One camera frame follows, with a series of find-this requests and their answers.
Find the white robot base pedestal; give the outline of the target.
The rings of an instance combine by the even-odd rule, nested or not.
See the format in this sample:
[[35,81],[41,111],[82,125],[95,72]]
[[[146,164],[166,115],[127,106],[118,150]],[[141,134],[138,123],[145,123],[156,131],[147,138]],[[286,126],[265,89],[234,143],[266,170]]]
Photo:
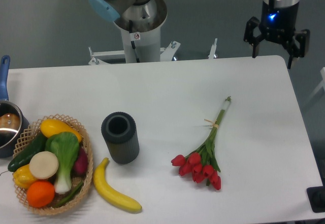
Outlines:
[[160,46],[160,29],[144,33],[121,32],[123,50],[93,52],[89,47],[89,65],[109,63],[139,63],[156,61],[176,61],[181,43],[172,41],[167,47]]

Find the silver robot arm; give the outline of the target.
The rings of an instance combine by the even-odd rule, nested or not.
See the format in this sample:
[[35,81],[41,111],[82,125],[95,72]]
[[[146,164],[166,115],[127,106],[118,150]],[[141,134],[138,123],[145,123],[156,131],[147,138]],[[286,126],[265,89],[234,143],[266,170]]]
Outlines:
[[[128,63],[172,61],[180,44],[160,46],[160,29],[167,18],[163,0],[88,0],[92,9],[120,30],[125,61]],[[309,49],[310,31],[295,28],[300,0],[263,0],[260,18],[250,18],[243,40],[258,56],[261,41],[280,44],[289,62],[304,57]]]

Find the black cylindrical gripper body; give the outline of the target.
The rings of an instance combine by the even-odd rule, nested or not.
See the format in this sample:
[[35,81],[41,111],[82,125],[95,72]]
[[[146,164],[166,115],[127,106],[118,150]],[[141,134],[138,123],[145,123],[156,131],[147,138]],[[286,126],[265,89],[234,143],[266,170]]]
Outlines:
[[280,44],[292,39],[300,0],[263,0],[259,30],[264,39]]

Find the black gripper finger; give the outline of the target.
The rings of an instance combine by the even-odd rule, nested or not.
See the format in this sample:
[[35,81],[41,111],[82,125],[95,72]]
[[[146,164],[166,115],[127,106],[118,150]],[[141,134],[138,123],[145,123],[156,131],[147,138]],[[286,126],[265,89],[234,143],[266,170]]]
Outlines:
[[287,68],[290,69],[294,58],[305,57],[309,50],[310,30],[294,31],[294,35],[284,43],[284,49],[289,54]]
[[258,36],[254,35],[254,30],[259,27],[260,21],[256,17],[251,17],[246,22],[245,32],[244,32],[244,42],[249,43],[252,47],[252,58],[256,58],[259,53],[259,44],[265,39],[265,35],[263,33]]

